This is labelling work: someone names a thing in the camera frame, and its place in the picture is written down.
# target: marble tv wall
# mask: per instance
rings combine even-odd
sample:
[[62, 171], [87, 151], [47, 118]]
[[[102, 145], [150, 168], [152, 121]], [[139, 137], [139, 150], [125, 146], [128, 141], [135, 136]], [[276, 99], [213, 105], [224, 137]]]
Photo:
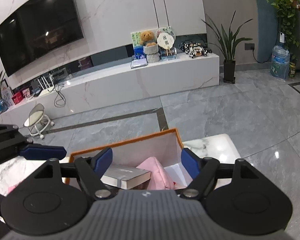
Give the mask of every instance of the marble tv wall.
[[[0, 24], [28, 0], [0, 0]], [[206, 33], [202, 0], [75, 0], [84, 39], [35, 60], [8, 78], [12, 88], [76, 59], [131, 43], [130, 32], [170, 25]], [[3, 65], [0, 59], [0, 71]]]

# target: marble floor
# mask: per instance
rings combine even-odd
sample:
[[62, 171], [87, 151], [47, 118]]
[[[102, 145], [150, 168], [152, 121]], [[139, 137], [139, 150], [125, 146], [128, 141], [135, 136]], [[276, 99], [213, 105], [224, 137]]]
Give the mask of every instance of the marble floor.
[[[55, 119], [45, 145], [73, 151], [177, 127], [182, 141], [226, 133], [241, 157], [293, 203], [287, 232], [300, 240], [300, 73], [236, 72], [236, 84], [179, 92]], [[20, 129], [24, 135], [27, 128]]]

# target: blue gripper pad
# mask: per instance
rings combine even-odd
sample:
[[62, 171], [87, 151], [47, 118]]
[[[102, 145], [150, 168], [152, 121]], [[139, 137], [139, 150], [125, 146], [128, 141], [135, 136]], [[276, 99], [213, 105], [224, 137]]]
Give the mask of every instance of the blue gripper pad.
[[183, 148], [181, 151], [181, 163], [192, 179], [200, 173], [201, 159], [188, 148]]
[[107, 147], [91, 159], [91, 168], [99, 178], [105, 174], [112, 163], [112, 149]]
[[27, 160], [43, 160], [57, 158], [62, 160], [66, 157], [67, 151], [61, 146], [46, 146], [41, 144], [29, 144], [20, 151], [20, 156]]

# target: orange box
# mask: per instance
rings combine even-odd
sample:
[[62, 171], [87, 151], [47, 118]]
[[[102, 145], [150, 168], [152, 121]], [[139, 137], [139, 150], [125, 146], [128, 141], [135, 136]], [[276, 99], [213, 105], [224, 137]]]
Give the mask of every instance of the orange box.
[[[181, 142], [177, 128], [152, 133], [134, 139], [71, 153], [69, 162], [78, 157], [92, 157], [106, 147], [113, 152], [112, 162], [136, 167], [149, 157], [156, 157], [172, 180], [187, 186], [192, 178], [181, 164]], [[66, 184], [79, 187], [75, 178], [66, 179]]]

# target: pink cloth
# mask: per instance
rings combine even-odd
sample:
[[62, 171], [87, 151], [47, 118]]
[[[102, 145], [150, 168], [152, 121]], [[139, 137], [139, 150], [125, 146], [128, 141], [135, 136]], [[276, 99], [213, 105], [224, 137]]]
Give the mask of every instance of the pink cloth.
[[9, 194], [12, 190], [14, 190], [19, 184], [20, 184], [20, 183], [14, 185], [14, 186], [8, 187], [8, 194]]
[[149, 190], [174, 189], [174, 183], [156, 157], [149, 157], [137, 168], [151, 171]]

